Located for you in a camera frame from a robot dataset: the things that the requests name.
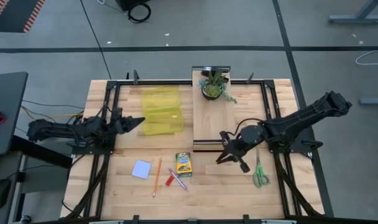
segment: blue sticky note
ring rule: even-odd
[[[134,177],[147,179],[147,176],[149,176],[150,166],[151,163],[149,162],[137,161],[134,165],[134,169],[132,170],[132,175]]]

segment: crayola box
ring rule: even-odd
[[[178,177],[191,177],[191,157],[190,152],[176,153]]]

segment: translucent yellow bin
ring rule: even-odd
[[[153,90],[142,91],[142,105],[144,110],[164,108],[164,107],[180,107],[181,101],[177,86],[162,86]]]
[[[183,129],[183,116],[177,86],[162,86],[142,92],[146,135],[175,133]]]
[[[175,133],[183,129],[183,116],[176,106],[144,111],[142,130],[146,135]]]

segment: scissors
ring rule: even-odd
[[[261,161],[259,157],[259,148],[257,148],[257,166],[256,171],[252,175],[252,180],[254,181],[254,185],[258,188],[261,188],[263,185],[270,184],[269,178],[264,174],[264,171],[261,167]]]

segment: concrete floor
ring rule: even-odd
[[[83,1],[103,47],[283,46],[270,0],[150,1],[152,16],[144,24],[132,24],[124,14],[96,0]],[[116,6],[113,0],[106,2]],[[330,14],[355,13],[365,2],[280,0],[291,46],[378,45],[378,24],[327,23]],[[79,0],[47,0],[28,34],[0,33],[0,48],[65,47],[97,47]],[[364,53],[293,55],[307,103],[334,90],[354,105],[347,116],[326,119],[313,127],[316,139],[325,144],[319,152],[334,215],[378,220],[378,106],[357,103],[361,96],[378,96],[378,66],[356,65],[355,59]],[[248,77],[252,72],[254,78],[292,77],[285,52],[278,51],[107,52],[104,56],[115,79],[125,78],[133,69],[141,78],[189,78],[193,65],[230,65],[235,78]],[[366,60],[375,62],[378,54]],[[0,73],[19,71],[29,73],[25,100],[82,107],[90,80],[108,78],[97,52],[0,54]],[[24,105],[49,116],[79,111]],[[27,129],[29,121],[21,113],[17,126]],[[55,150],[68,152],[60,147]],[[50,167],[31,170],[28,177],[39,190],[50,187],[50,182],[41,177],[62,173]],[[65,185],[61,178],[48,188],[52,191],[28,195],[24,213],[34,222],[57,219]],[[35,190],[27,187],[28,192]]]

